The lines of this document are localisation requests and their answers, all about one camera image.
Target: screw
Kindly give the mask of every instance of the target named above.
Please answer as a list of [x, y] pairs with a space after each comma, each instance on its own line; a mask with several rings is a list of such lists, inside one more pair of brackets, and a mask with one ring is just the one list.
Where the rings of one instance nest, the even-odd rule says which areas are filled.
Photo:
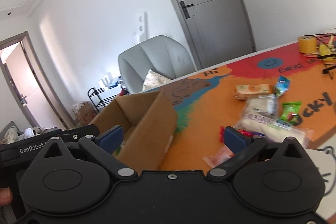
[[130, 177], [134, 174], [134, 170], [131, 168], [121, 168], [118, 170], [118, 174], [122, 177]]
[[224, 177], [226, 175], [226, 171], [222, 168], [215, 168], [210, 170], [210, 174], [214, 177]]
[[175, 175], [175, 174], [170, 174], [170, 175], [168, 175], [168, 178], [169, 178], [169, 179], [177, 179], [177, 175]]

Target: smiley face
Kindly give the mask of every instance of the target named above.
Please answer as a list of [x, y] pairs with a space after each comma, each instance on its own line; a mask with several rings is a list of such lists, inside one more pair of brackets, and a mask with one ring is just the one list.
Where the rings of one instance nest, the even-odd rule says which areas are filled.
[[280, 58], [271, 57], [261, 60], [258, 63], [258, 67], [261, 69], [275, 69], [280, 67], [283, 64], [283, 61]]

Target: tape roll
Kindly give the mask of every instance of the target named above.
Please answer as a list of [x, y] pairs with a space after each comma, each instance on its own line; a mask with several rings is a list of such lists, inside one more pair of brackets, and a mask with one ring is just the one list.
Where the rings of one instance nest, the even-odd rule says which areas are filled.
[[316, 37], [311, 37], [310, 35], [305, 35], [303, 37], [299, 37], [299, 51], [304, 54], [312, 54], [317, 52], [317, 39]]

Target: cardboard box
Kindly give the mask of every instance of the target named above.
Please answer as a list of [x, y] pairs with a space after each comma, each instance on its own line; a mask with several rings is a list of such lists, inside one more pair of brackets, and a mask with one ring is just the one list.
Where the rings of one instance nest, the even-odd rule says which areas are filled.
[[124, 147], [118, 160], [138, 173], [157, 170], [176, 129], [177, 113], [162, 90], [120, 96], [91, 124], [100, 133], [119, 125], [124, 129]]
[[79, 104], [73, 105], [72, 111], [79, 122], [84, 126], [87, 126], [96, 116], [96, 113], [88, 102], [80, 102]]

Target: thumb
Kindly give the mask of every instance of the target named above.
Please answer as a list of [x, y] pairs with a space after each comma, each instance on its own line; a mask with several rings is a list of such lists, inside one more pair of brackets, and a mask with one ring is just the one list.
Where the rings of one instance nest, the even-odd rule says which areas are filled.
[[0, 206], [8, 205], [12, 202], [13, 195], [9, 188], [0, 188]]

